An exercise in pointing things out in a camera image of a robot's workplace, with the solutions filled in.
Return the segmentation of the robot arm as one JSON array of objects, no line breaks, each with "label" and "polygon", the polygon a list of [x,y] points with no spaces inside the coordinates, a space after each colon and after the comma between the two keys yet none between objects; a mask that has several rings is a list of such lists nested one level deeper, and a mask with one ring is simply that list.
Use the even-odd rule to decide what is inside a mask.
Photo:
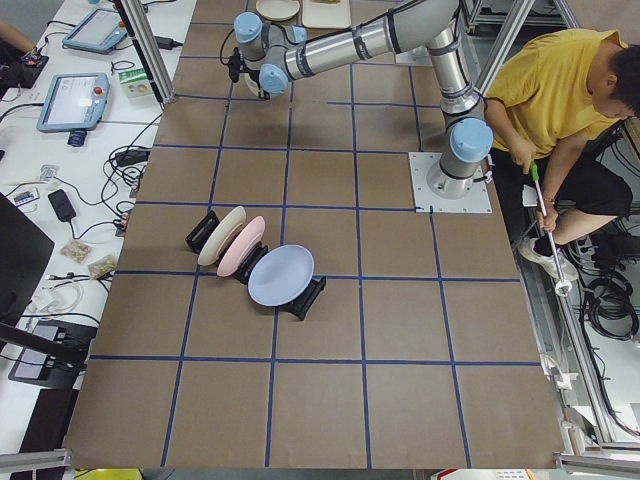
[{"label": "robot arm", "polygon": [[406,1],[364,23],[309,38],[302,27],[264,22],[245,12],[234,21],[237,45],[226,63],[228,75],[232,82],[247,76],[257,97],[268,100],[295,80],[389,52],[426,48],[441,92],[446,140],[427,184],[442,198],[459,199],[489,154],[493,134],[459,52],[457,15],[455,1]]}]

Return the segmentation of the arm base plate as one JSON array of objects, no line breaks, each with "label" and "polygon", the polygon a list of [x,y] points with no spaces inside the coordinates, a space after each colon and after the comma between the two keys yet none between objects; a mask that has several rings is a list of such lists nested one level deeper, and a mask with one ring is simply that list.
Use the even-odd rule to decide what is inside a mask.
[{"label": "arm base plate", "polygon": [[441,154],[409,152],[414,210],[417,213],[491,214],[487,183],[482,164],[473,175],[453,179],[440,169]]}]

